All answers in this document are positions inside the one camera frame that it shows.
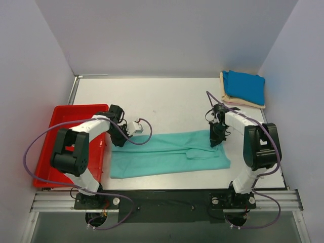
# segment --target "teal pants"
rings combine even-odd
[[[143,142],[148,136],[134,136]],[[168,173],[227,169],[230,160],[223,145],[210,147],[209,131],[153,135],[144,145],[126,142],[112,148],[111,178],[131,178]]]

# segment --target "red tray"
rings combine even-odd
[[[49,127],[62,122],[69,122],[71,120],[80,120],[91,118],[94,114],[99,111],[108,111],[108,105],[60,105],[56,106],[53,111],[51,123]],[[71,128],[79,125],[78,123],[61,126],[50,130],[45,137],[42,151],[39,156],[35,175],[40,178],[57,181],[63,183],[71,183],[71,180],[58,172],[55,168],[50,166],[50,158],[54,147],[57,131],[60,128]],[[92,173],[93,177],[100,182],[102,174],[103,155],[105,150],[105,133],[99,135],[89,144],[89,164],[88,168]],[[56,184],[45,183],[34,179],[34,187],[66,187]]]

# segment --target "blue folded towel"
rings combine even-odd
[[[227,95],[258,105],[264,105],[265,79],[258,75],[223,71],[224,91]]]

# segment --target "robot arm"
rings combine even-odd
[[[119,125],[124,119],[124,111],[119,106],[111,105],[108,112],[100,112],[92,117],[97,118],[96,120],[87,121],[70,129],[59,129],[51,156],[52,167],[63,173],[75,185],[89,191],[98,191],[100,188],[100,183],[88,169],[89,143],[104,132],[110,134],[115,146],[122,147],[126,142],[126,138],[113,124],[99,119],[103,117],[118,124],[128,138],[134,133],[143,132],[142,125],[136,121]],[[69,146],[73,146],[74,150],[67,149]],[[88,196],[93,195],[82,189],[79,192]]]
[[[265,173],[277,163],[275,151],[263,130],[254,122],[226,110],[220,104],[213,107],[213,115],[214,120],[209,122],[211,147],[226,140],[226,129],[228,127],[234,128],[244,136],[243,156],[246,164],[240,174],[233,180],[232,186],[235,193],[250,193],[257,176]],[[281,158],[280,143],[275,124],[261,124],[273,138]]]

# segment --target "gray wall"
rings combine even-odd
[[[282,169],[298,188],[312,242],[323,242],[324,1],[299,0],[265,60],[266,117],[277,124]]]
[[[257,73],[297,0],[36,0],[76,74]]]
[[[66,104],[74,77],[34,1],[0,1],[0,33],[0,241],[20,242],[35,195],[23,152]],[[42,143],[28,157],[32,170]]]

